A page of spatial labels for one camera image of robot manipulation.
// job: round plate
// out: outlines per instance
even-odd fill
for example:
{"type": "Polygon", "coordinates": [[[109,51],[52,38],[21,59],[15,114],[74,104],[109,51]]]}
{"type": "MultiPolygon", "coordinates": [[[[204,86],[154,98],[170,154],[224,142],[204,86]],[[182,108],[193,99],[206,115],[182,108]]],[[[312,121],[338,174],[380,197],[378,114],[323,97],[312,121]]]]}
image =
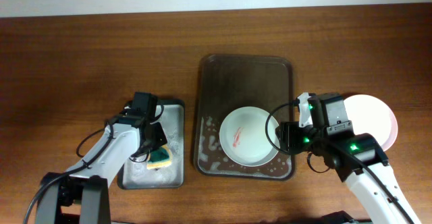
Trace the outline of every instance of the round plate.
{"type": "MultiPolygon", "coordinates": [[[[238,164],[256,167],[268,163],[275,155],[265,135],[265,121],[269,113],[257,107],[242,107],[232,111],[222,122],[219,139],[225,154],[238,164]]],[[[269,121],[270,139],[279,146],[274,117],[269,121]]]]}
{"type": "Polygon", "coordinates": [[[344,100],[346,114],[354,133],[370,133],[383,150],[388,150],[398,136],[398,122],[393,111],[381,100],[369,95],[354,95],[344,100]]]}

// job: brown table surface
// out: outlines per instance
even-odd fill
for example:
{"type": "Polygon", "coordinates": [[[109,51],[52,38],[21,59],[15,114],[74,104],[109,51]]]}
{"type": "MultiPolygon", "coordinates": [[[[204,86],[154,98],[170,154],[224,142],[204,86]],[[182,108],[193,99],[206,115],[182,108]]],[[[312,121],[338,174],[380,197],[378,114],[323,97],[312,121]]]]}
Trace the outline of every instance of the brown table surface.
{"type": "Polygon", "coordinates": [[[186,179],[169,190],[113,182],[114,221],[253,223],[341,210],[367,218],[337,174],[312,172],[305,154],[287,182],[194,169],[199,61],[210,53],[285,57],[294,94],[386,102],[399,125],[390,163],[420,220],[432,223],[432,4],[0,19],[0,223],[22,221],[44,174],[78,161],[81,139],[136,91],[186,103],[186,179]]]}

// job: tray rim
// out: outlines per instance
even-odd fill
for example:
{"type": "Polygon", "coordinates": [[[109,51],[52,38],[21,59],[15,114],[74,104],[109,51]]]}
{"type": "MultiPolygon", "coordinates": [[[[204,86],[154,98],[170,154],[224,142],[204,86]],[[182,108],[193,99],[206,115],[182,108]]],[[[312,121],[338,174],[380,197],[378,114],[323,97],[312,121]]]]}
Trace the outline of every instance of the tray rim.
{"type": "MultiPolygon", "coordinates": [[[[231,60],[239,60],[239,59],[247,59],[247,60],[252,60],[252,61],[260,61],[262,59],[273,59],[273,60],[279,60],[278,62],[273,62],[273,63],[281,63],[282,65],[284,65],[287,69],[287,73],[289,76],[289,83],[290,85],[288,86],[288,91],[290,93],[289,98],[290,100],[293,100],[294,98],[294,86],[293,86],[293,79],[292,79],[292,66],[291,63],[283,58],[283,57],[278,57],[278,56],[262,56],[262,55],[234,55],[234,54],[210,54],[207,56],[204,56],[201,61],[200,61],[200,84],[199,84],[199,101],[198,101],[198,105],[197,105],[197,113],[196,113],[196,125],[195,125],[195,141],[194,141],[194,158],[193,158],[193,163],[194,163],[194,168],[201,174],[209,176],[209,177],[241,177],[241,178],[246,178],[246,179],[258,179],[258,180],[268,180],[268,181],[287,181],[289,179],[291,179],[294,176],[294,173],[296,172],[296,161],[295,161],[295,156],[291,155],[290,159],[291,159],[291,172],[283,177],[283,178],[271,178],[271,177],[254,177],[254,176],[245,176],[245,175],[227,175],[227,174],[217,174],[217,173],[206,173],[204,172],[199,166],[198,166],[198,147],[199,147],[199,135],[197,134],[198,132],[200,132],[200,124],[198,123],[198,121],[200,122],[201,119],[198,118],[198,115],[200,115],[201,113],[201,106],[200,106],[200,101],[202,99],[202,85],[204,82],[204,66],[208,63],[214,63],[217,59],[231,59],[231,60]]],[[[291,107],[290,109],[290,121],[294,120],[294,108],[291,107]]]]}
{"type": "Polygon", "coordinates": [[[123,175],[124,175],[124,164],[123,166],[121,166],[121,169],[119,170],[119,172],[117,173],[117,186],[119,186],[119,188],[121,188],[122,190],[157,190],[157,189],[178,189],[180,187],[182,187],[184,185],[184,179],[186,177],[186,169],[184,167],[184,156],[185,156],[185,140],[184,140],[184,124],[185,124],[185,120],[186,120],[186,110],[185,110],[185,104],[184,101],[181,99],[159,99],[157,101],[158,105],[180,105],[183,108],[183,178],[182,178],[182,182],[180,185],[178,186],[173,186],[173,187],[157,187],[157,188],[126,188],[123,185],[123,175]]]}

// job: tray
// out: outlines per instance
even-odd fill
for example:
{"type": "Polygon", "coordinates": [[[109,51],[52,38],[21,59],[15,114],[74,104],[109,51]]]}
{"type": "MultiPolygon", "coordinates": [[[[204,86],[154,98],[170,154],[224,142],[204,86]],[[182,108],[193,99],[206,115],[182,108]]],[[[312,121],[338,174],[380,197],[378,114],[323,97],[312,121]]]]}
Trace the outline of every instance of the tray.
{"type": "MultiPolygon", "coordinates": [[[[180,100],[159,100],[164,112],[159,120],[167,137],[167,145],[173,154],[170,166],[147,170],[147,163],[126,161],[117,174],[117,184],[124,190],[149,188],[178,188],[184,181],[184,103],[180,100]]],[[[156,115],[161,112],[157,106],[156,115]]]]}
{"type": "MultiPolygon", "coordinates": [[[[280,57],[210,55],[201,64],[201,85],[194,165],[202,174],[287,180],[294,174],[294,157],[278,153],[267,164],[245,167],[226,156],[219,143],[219,127],[235,109],[245,106],[270,111],[293,99],[292,70],[280,57]]],[[[285,108],[275,114],[292,121],[294,112],[285,108]]]]}

